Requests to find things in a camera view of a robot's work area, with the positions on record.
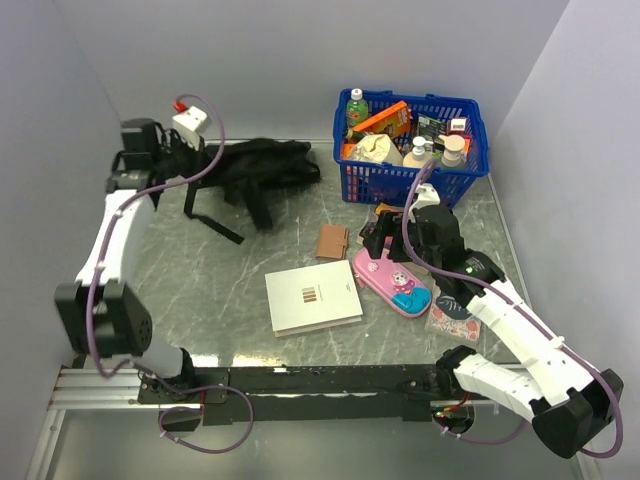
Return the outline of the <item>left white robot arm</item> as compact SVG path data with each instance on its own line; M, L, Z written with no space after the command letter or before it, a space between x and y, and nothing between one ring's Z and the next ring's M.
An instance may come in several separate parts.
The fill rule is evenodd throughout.
M90 255L74 281L57 286L54 302L72 350L127 364L162 381L177 402L198 387L189 353L153 336L150 313L130 286L144 233L166 182L201 167L207 115L194 107L176 114L172 126L149 118L122 122L123 148L106 181L103 219Z

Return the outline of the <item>brown leather wallet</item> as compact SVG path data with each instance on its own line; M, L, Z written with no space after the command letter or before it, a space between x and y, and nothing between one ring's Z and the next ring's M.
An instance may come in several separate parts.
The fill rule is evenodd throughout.
M318 235L316 257L343 260L348 247L348 229L341 225L324 224Z

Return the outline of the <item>black student backpack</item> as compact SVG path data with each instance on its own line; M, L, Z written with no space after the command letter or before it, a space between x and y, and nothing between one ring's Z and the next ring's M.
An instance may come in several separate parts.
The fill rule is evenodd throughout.
M308 142L255 138L225 146L205 145L194 167L207 166L217 153L222 156L216 166L187 187L183 213L237 245L244 241L243 236L194 211L199 190L222 189L227 204L245 207L254 227L266 231L273 228L266 200L268 191L306 188L321 181L320 168Z

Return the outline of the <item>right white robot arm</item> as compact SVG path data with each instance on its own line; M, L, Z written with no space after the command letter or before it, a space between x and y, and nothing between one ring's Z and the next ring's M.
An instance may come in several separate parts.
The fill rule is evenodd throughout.
M444 205L403 215L385 210L363 245L373 259L412 261L427 269L441 292L491 330L525 374L503 368L467 347L443 355L436 375L448 398L478 394L529 422L555 455L569 459L614 425L616 455L623 441L620 409L624 383L612 369L584 360L526 305L512 282L486 254L466 247L456 216Z

